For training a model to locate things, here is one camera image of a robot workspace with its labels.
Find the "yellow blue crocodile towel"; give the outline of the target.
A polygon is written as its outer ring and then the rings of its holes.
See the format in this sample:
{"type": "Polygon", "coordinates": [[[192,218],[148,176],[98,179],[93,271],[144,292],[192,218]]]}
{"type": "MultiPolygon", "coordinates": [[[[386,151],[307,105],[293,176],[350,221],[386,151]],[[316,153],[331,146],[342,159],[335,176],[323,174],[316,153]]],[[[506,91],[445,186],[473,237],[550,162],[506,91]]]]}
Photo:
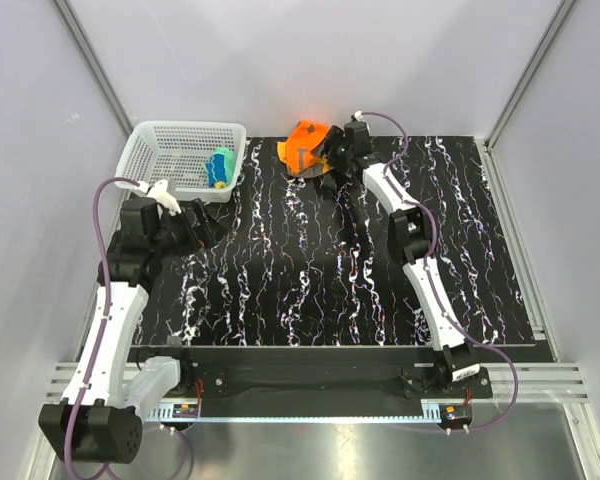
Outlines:
{"type": "Polygon", "coordinates": [[[205,163],[209,187],[226,188],[233,179],[236,165],[236,155],[226,147],[217,148],[205,163]]]}

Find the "orange grey towel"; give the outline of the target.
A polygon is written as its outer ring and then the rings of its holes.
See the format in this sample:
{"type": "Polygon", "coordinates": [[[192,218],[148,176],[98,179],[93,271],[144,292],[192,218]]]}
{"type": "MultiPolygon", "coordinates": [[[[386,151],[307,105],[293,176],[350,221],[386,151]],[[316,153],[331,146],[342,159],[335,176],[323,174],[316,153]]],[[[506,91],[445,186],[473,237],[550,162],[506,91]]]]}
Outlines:
{"type": "Polygon", "coordinates": [[[301,120],[286,140],[277,143],[278,158],[290,177],[310,179],[330,172],[327,160],[313,153],[329,130],[325,124],[301,120]]]}

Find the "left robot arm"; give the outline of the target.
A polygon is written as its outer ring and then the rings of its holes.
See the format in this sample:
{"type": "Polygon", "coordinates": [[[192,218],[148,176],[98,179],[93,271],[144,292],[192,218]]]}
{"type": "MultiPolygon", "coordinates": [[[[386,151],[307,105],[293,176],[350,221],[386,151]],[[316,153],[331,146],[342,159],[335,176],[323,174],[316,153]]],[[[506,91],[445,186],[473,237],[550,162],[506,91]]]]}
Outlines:
{"type": "Polygon", "coordinates": [[[204,203],[176,214],[157,200],[132,197],[98,266],[94,319],[69,385],[57,403],[42,406],[38,424],[58,457],[129,464],[142,425],[167,393],[188,394],[196,372],[181,356],[155,356],[129,382],[123,380],[136,325],[164,264],[218,244],[225,228],[204,203]]]}

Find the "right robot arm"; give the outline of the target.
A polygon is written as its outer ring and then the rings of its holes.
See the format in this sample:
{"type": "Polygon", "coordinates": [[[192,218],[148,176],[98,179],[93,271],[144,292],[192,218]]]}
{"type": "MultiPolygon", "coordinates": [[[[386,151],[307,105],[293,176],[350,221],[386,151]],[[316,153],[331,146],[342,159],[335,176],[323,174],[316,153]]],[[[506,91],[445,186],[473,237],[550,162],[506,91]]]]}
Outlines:
{"type": "Polygon", "coordinates": [[[479,374],[480,363],[444,290],[435,258],[438,232],[432,213],[407,192],[391,167],[373,151],[368,125],[362,120],[352,120],[342,128],[330,127],[313,154],[326,159],[338,172],[357,176],[388,214],[390,257],[402,267],[428,324],[433,382],[443,395],[460,394],[479,374]]]}

